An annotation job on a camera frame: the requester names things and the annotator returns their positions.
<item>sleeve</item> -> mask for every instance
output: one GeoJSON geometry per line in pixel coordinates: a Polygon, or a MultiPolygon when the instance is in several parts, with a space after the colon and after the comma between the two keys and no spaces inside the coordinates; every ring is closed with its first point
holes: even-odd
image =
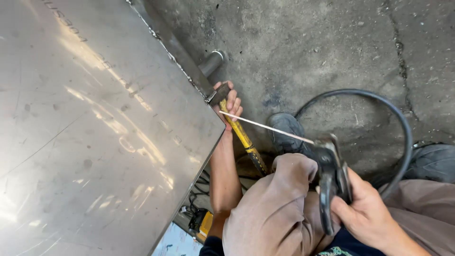
{"type": "Polygon", "coordinates": [[[199,251],[199,256],[224,256],[221,238],[216,236],[207,237],[204,246],[199,251]]]}

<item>concrete floor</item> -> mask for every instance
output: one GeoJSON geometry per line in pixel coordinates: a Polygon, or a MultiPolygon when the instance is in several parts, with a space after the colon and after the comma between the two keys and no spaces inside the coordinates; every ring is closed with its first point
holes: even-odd
{"type": "MultiPolygon", "coordinates": [[[[362,88],[408,117],[418,145],[454,143],[455,2],[452,0],[151,0],[196,61],[228,58],[210,76],[231,80],[243,116],[259,123],[296,113],[319,93],[362,88]]],[[[354,170],[384,170],[403,152],[403,134],[383,107],[329,98],[300,120],[309,138],[333,132],[354,170]]],[[[244,123],[260,152],[267,132],[244,123]]],[[[239,141],[237,156],[244,153],[239,141]]]]}

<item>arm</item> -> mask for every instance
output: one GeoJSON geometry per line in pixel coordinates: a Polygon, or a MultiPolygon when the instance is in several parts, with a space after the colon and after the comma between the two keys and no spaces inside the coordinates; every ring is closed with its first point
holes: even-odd
{"type": "MultiPolygon", "coordinates": [[[[233,90],[232,82],[228,81],[231,91],[227,98],[227,109],[235,115],[242,114],[243,108],[240,106],[240,98],[237,98],[237,92],[233,90]]],[[[221,83],[217,83],[214,88],[217,89],[221,83]]],[[[235,168],[233,134],[232,127],[224,119],[222,114],[220,118],[226,123],[220,142],[215,148],[210,158],[210,204],[213,209],[212,227],[208,236],[222,237],[224,221],[229,217],[231,209],[237,207],[242,198],[242,187],[238,179],[235,168]]]]}
{"type": "Polygon", "coordinates": [[[340,220],[360,242],[382,251],[387,256],[429,256],[392,218],[378,191],[349,169],[353,202],[347,205],[335,196],[331,209],[334,221],[340,220]]]}

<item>black cable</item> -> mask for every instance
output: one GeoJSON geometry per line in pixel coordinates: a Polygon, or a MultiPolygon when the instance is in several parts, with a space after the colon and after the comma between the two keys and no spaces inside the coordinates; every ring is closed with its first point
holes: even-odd
{"type": "Polygon", "coordinates": [[[382,199],[387,198],[387,196],[390,195],[390,193],[393,191],[393,189],[396,188],[396,185],[399,183],[399,181],[403,178],[404,174],[406,173],[409,163],[411,161],[411,155],[412,155],[412,131],[411,127],[409,126],[408,120],[406,117],[401,113],[401,111],[395,107],[388,99],[379,96],[377,94],[374,94],[373,92],[369,92],[366,90],[360,90],[360,89],[341,89],[341,90],[335,90],[335,91],[330,91],[330,92],[325,92],[322,94],[319,94],[318,96],[312,98],[310,101],[308,101],[303,107],[300,108],[300,110],[297,112],[295,115],[295,118],[299,120],[303,113],[315,104],[316,102],[323,100],[327,97],[335,96],[335,95],[340,95],[340,94],[353,94],[353,95],[360,95],[364,97],[369,97],[373,99],[379,100],[381,103],[386,105],[390,111],[395,114],[395,116],[398,118],[401,127],[403,128],[404,131],[404,155],[402,158],[401,166],[393,178],[393,180],[387,185],[387,187],[381,192],[381,197],[382,199]]]}

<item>person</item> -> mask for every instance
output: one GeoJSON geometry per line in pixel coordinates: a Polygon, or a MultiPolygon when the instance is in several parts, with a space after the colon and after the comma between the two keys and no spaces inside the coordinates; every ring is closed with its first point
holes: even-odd
{"type": "MultiPolygon", "coordinates": [[[[227,83],[231,89],[227,109],[239,116],[241,100],[233,84],[227,83]]],[[[407,180],[402,180],[385,201],[369,182],[349,169],[353,202],[347,205],[341,198],[333,198],[331,211],[337,233],[326,236],[320,224],[319,195],[308,190],[318,169],[316,162],[305,156],[311,153],[310,148],[269,131],[279,154],[273,163],[274,173],[242,195],[232,127],[223,115],[220,118],[226,130],[210,159],[214,217],[200,256],[455,255],[453,146],[414,150],[407,180]]],[[[268,125],[304,137],[303,127],[290,114],[275,114],[268,125]]],[[[384,176],[376,185],[385,186],[384,176]]]]}

